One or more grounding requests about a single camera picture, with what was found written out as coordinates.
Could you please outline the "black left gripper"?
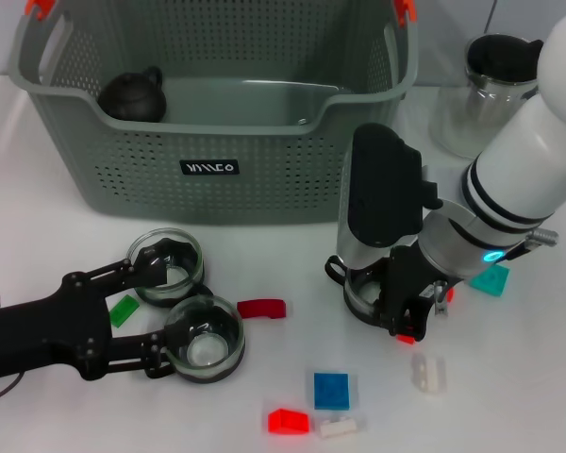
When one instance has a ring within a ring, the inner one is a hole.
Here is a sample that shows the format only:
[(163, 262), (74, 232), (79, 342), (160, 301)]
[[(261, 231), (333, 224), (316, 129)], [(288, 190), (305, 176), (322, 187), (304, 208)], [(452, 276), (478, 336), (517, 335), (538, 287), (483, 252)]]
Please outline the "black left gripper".
[(183, 327), (112, 338), (106, 297), (166, 281), (159, 258), (121, 260), (64, 277), (44, 299), (0, 309), (0, 378), (53, 364), (72, 366), (85, 380), (137, 370), (188, 378), (175, 362), (175, 347), (189, 339)]

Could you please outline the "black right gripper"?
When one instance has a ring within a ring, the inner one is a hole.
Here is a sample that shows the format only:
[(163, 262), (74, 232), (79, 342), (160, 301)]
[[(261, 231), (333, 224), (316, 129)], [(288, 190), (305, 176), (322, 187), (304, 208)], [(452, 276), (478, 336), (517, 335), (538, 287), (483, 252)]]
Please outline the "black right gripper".
[(384, 302), (375, 304), (377, 325), (395, 333), (391, 311), (403, 311), (400, 334), (422, 341), (434, 305), (433, 290), (428, 287), (442, 281), (446, 274), (424, 256), (418, 244), (394, 247), (384, 279)]

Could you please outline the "thin green plate brick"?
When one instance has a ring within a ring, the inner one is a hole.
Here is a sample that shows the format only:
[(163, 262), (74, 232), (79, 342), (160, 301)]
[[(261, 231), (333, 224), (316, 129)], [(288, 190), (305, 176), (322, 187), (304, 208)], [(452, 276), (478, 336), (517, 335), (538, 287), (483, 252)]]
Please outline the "thin green plate brick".
[(125, 295), (110, 310), (109, 319), (113, 327), (121, 327), (139, 308), (140, 303), (131, 295)]

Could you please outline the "grey perforated storage bin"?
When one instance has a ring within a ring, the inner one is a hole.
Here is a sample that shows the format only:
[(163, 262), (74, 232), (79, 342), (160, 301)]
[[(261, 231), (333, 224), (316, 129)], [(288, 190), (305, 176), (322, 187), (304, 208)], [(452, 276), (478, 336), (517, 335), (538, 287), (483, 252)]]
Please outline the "grey perforated storage bin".
[[(150, 66), (163, 120), (104, 113)], [(390, 125), (417, 73), (392, 0), (56, 0), (9, 61), (92, 208), (208, 225), (334, 220), (355, 129)]]

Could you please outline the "orange bin clip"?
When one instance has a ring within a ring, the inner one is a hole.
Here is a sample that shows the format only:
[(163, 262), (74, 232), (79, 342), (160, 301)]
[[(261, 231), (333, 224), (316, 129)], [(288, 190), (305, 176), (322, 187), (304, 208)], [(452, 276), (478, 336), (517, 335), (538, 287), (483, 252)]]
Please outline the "orange bin clip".
[(414, 0), (392, 0), (398, 24), (404, 27), (409, 22), (417, 21)]
[(25, 15), (37, 21), (46, 19), (56, 4), (56, 0), (26, 0)]

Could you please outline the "silver angled gripper plug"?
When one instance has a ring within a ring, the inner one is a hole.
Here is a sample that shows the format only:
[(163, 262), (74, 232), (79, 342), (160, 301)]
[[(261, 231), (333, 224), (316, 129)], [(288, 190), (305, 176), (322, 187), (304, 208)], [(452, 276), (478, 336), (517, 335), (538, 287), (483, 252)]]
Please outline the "silver angled gripper plug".
[(445, 280), (437, 280), (434, 282), (434, 308), (436, 316), (448, 315), (447, 293), (449, 284)]

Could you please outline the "chunky white brick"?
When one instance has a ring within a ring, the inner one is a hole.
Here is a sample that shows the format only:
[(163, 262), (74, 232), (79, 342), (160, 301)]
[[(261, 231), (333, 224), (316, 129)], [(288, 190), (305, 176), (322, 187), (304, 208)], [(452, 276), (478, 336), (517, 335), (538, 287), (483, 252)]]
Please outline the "chunky white brick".
[(424, 394), (444, 394), (447, 391), (446, 361), (415, 353), (411, 358), (411, 382)]

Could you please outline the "teal square plate brick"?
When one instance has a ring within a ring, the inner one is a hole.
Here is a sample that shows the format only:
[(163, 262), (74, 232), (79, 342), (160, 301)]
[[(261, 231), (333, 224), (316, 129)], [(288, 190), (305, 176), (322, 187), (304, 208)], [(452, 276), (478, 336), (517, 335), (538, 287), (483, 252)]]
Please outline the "teal square plate brick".
[(494, 264), (482, 274), (469, 280), (470, 287), (495, 297), (500, 297), (506, 287), (509, 276), (507, 267)]

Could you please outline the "blue square plate brick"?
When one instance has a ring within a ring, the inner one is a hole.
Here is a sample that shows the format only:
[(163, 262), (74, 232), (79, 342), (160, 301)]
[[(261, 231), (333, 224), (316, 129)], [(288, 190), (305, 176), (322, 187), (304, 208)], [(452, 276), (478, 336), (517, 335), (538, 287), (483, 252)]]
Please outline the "blue square plate brick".
[(349, 411), (350, 378), (343, 373), (315, 373), (313, 378), (315, 410)]

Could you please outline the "dark red curved brick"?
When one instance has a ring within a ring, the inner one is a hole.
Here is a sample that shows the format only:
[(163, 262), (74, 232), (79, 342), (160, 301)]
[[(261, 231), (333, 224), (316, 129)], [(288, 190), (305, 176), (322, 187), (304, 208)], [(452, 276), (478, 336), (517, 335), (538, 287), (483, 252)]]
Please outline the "dark red curved brick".
[(287, 317), (287, 304), (282, 299), (252, 299), (238, 302), (237, 311), (242, 319), (284, 319)]

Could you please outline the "flat white brick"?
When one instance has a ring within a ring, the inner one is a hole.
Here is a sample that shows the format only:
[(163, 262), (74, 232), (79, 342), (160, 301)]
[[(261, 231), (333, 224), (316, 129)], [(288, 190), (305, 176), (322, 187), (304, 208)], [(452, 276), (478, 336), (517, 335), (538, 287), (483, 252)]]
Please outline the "flat white brick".
[(356, 434), (358, 430), (358, 421), (349, 416), (324, 419), (318, 425), (319, 435), (323, 439), (334, 439)]

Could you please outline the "bright red slope brick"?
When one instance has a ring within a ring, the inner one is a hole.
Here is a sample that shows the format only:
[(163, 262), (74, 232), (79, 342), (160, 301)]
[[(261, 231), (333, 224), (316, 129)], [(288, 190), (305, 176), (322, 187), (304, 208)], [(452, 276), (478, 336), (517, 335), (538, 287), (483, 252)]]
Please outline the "bright red slope brick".
[(310, 419), (307, 413), (287, 409), (277, 409), (268, 415), (269, 433), (279, 435), (303, 435), (310, 432)]

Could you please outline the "glass pitcher black lid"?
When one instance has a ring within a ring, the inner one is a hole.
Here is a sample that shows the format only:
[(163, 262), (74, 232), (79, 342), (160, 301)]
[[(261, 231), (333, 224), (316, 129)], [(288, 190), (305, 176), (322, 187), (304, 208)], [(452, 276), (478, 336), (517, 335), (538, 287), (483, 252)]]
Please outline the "glass pitcher black lid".
[(542, 40), (498, 33), (472, 39), (463, 72), (439, 89), (429, 122), (432, 138), (457, 156), (475, 159), (538, 93), (542, 47)]

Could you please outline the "dark clay teapot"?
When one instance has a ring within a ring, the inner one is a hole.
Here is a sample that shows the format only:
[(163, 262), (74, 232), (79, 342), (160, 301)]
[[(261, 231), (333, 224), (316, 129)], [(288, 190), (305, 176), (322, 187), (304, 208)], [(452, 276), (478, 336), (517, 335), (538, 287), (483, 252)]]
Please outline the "dark clay teapot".
[(108, 116), (133, 122), (159, 123), (167, 110), (163, 73), (150, 66), (141, 73), (114, 77), (100, 92), (98, 105)]

